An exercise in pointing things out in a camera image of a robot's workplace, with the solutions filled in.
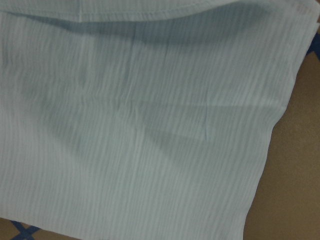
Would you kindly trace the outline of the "light blue button-up shirt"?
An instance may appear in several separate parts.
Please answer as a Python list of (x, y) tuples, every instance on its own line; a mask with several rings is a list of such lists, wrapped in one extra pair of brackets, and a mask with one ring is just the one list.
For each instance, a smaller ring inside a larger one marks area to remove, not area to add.
[(0, 216), (241, 240), (314, 0), (3, 0)]

